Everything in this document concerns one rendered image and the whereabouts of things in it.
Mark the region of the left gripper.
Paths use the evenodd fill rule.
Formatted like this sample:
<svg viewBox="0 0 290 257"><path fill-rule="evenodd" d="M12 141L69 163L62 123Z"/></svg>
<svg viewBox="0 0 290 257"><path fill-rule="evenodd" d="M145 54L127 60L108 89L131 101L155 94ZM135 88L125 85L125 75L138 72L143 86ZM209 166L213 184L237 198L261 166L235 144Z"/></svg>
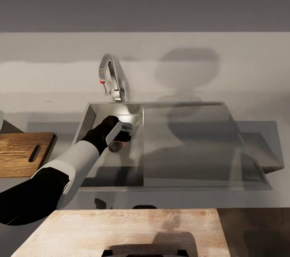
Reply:
<svg viewBox="0 0 290 257"><path fill-rule="evenodd" d="M114 139L115 141L122 141L122 142L130 142L131 136L129 136L129 132L121 131L121 134L119 137Z"/></svg>

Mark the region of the cutting board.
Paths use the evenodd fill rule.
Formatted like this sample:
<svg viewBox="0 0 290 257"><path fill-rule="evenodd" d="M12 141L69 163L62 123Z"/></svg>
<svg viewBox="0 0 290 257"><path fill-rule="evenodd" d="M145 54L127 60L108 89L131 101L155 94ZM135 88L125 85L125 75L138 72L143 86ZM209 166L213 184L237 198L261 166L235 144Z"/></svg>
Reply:
<svg viewBox="0 0 290 257"><path fill-rule="evenodd" d="M0 178L32 177L44 165L55 138L51 132L0 133Z"/></svg>

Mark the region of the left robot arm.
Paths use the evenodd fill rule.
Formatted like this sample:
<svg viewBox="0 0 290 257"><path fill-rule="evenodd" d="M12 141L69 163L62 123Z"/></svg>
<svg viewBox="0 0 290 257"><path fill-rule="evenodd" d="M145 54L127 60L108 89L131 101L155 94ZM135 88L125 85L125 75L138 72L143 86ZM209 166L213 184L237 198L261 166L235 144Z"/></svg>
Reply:
<svg viewBox="0 0 290 257"><path fill-rule="evenodd" d="M113 140L130 142L122 129L133 128L109 116L30 180L0 193L0 257L11 257L54 210L66 207L104 149Z"/></svg>

